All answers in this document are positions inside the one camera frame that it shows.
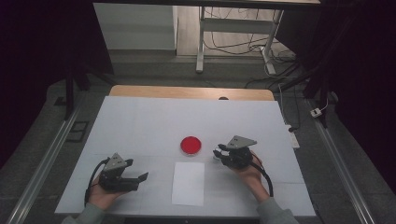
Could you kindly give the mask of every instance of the red plate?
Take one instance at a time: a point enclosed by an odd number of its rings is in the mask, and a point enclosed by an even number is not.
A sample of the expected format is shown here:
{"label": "red plate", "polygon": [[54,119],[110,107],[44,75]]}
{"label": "red plate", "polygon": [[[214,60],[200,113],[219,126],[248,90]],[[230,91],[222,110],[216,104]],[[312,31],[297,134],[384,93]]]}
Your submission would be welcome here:
{"label": "red plate", "polygon": [[193,155],[201,149],[201,141],[194,136],[188,136],[181,141],[180,147],[185,153]]}

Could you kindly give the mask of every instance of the white wall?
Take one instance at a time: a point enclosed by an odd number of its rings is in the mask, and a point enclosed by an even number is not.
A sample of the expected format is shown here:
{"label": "white wall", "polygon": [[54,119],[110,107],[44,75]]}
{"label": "white wall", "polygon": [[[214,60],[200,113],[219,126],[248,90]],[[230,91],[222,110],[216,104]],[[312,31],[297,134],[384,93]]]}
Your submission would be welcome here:
{"label": "white wall", "polygon": [[93,5],[108,49],[176,49],[176,7]]}

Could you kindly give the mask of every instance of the hand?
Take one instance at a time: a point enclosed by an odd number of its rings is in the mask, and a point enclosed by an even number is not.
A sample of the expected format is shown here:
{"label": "hand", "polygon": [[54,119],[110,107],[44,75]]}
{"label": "hand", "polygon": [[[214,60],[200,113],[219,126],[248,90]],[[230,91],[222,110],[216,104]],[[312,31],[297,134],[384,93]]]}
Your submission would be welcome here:
{"label": "hand", "polygon": [[97,176],[93,182],[91,187],[91,195],[90,199],[88,200],[89,203],[96,205],[100,209],[106,211],[107,208],[114,203],[114,201],[120,197],[122,194],[127,192],[107,192],[102,187],[100,187],[99,183],[99,176]]}
{"label": "hand", "polygon": [[[262,161],[258,159],[253,151],[251,151],[251,153],[253,154],[253,162],[259,166],[262,166]],[[267,190],[262,185],[262,173],[260,173],[260,171],[258,171],[256,168],[249,165],[247,168],[242,170],[232,170],[249,187],[250,191],[256,197],[257,202],[262,203],[263,201],[270,198]]]}

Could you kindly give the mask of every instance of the white table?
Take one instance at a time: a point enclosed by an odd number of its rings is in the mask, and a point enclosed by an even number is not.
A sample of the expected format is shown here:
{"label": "white table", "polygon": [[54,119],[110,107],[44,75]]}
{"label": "white table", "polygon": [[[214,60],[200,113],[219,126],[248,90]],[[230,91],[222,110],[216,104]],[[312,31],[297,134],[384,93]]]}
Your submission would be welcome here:
{"label": "white table", "polygon": [[[201,151],[185,156],[179,147],[189,135]],[[56,213],[77,214],[96,164],[118,152],[134,159],[123,177],[149,172],[138,191],[117,199],[108,211],[125,217],[256,217],[254,197],[237,176],[213,159],[217,144],[234,135],[258,141],[250,147],[263,160],[276,201],[295,216],[314,216],[303,176],[275,101],[218,101],[108,96],[100,109]],[[205,164],[204,206],[172,204],[175,163]]]}

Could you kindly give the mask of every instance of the gray sleeve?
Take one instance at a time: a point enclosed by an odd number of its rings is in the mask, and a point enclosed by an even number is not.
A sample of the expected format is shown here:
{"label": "gray sleeve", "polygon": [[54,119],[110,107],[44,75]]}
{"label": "gray sleeve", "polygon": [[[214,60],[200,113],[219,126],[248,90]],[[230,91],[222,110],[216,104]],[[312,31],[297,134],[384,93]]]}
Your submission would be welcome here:
{"label": "gray sleeve", "polygon": [[67,217],[62,224],[99,224],[104,217],[105,212],[102,209],[87,203],[87,206],[77,218]]}
{"label": "gray sleeve", "polygon": [[289,209],[283,210],[274,198],[269,198],[257,207],[262,224],[298,224]]}

